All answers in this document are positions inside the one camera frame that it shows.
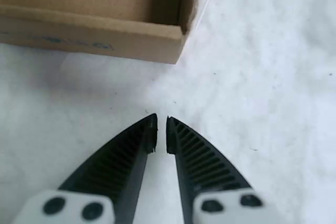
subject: cardboard box wall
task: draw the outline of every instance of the cardboard box wall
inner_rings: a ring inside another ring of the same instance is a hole
[[[195,0],[0,0],[0,42],[176,63]]]

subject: open cardboard box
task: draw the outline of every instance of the open cardboard box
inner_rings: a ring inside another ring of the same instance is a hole
[[[0,0],[0,42],[176,63],[195,0]]]

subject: white surface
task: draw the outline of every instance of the white surface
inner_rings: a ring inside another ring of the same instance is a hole
[[[262,206],[243,206],[242,196],[254,195]],[[223,207],[222,211],[207,212],[202,209],[203,202],[215,200]],[[251,188],[202,193],[197,196],[193,207],[193,224],[286,224],[272,204]]]
[[[45,203],[54,197],[62,197],[65,200],[63,209],[53,215],[44,214]],[[87,221],[83,218],[82,211],[93,202],[100,203],[103,211],[99,218]],[[44,190],[25,202],[13,224],[113,224],[114,220],[113,203],[106,196]]]
[[[336,223],[335,12],[335,0],[208,0],[176,66],[0,44],[0,223],[152,112],[135,224],[183,223],[167,115],[287,220]]]

